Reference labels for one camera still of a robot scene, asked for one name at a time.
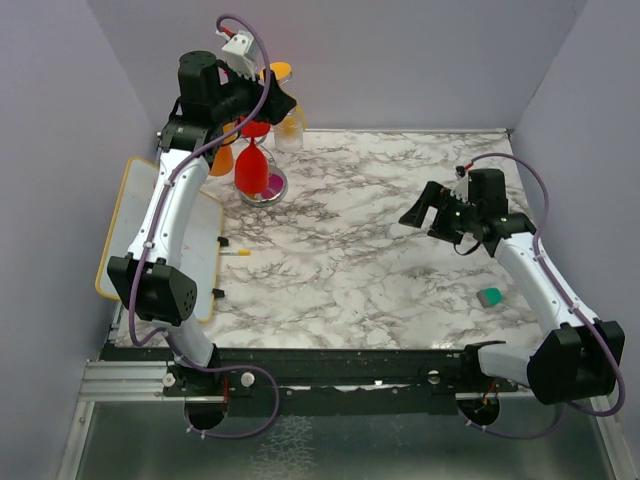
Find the clear wine glass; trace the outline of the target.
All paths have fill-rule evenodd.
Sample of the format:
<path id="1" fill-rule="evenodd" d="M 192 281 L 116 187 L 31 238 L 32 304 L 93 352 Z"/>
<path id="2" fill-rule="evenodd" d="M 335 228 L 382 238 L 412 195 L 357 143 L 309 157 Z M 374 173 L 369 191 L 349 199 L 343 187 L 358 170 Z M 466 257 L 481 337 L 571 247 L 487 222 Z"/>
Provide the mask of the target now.
<path id="1" fill-rule="evenodd" d="M 273 127 L 275 148 L 284 153 L 300 150 L 304 145 L 306 119 L 300 106 L 291 110 L 285 118 Z"/>

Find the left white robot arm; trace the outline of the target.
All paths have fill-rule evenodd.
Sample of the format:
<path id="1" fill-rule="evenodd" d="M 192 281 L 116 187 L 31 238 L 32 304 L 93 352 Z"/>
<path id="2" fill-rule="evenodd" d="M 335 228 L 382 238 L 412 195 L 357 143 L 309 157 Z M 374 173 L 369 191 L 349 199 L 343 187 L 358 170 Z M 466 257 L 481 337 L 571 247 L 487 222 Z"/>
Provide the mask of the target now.
<path id="1" fill-rule="evenodd" d="M 200 328 L 194 308 L 196 282 L 181 269 L 181 251 L 195 199 L 218 147 L 249 121 L 275 125 L 296 101 L 284 93 L 271 72 L 258 74 L 248 53 L 207 51 L 182 55 L 179 96 L 158 140 L 159 171 L 138 232 L 122 256 L 107 262 L 107 274 L 127 309 L 129 324 L 153 325 L 145 337 L 129 331 L 132 343 L 144 346 L 162 335 L 177 362 L 189 366 L 186 382 L 206 395 L 220 385 L 213 364 L 214 344 Z"/>

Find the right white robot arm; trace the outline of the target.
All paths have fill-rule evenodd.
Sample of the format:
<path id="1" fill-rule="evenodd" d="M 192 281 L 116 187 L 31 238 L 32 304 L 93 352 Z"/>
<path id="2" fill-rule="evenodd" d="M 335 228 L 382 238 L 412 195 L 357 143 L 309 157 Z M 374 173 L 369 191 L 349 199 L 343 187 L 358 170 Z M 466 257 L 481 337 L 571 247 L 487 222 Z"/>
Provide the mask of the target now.
<path id="1" fill-rule="evenodd" d="M 612 393 L 624 332 L 617 322 L 602 321 L 584 307 L 535 246 L 533 223 L 509 210 L 503 172 L 472 169 L 454 188 L 430 181 L 399 222 L 419 228 L 429 209 L 436 214 L 428 235 L 454 246 L 471 235 L 509 274 L 543 334 L 532 349 L 501 341 L 469 347 L 472 359 L 459 367 L 461 383 L 481 391 L 500 377 L 530 388 L 545 405 Z"/>

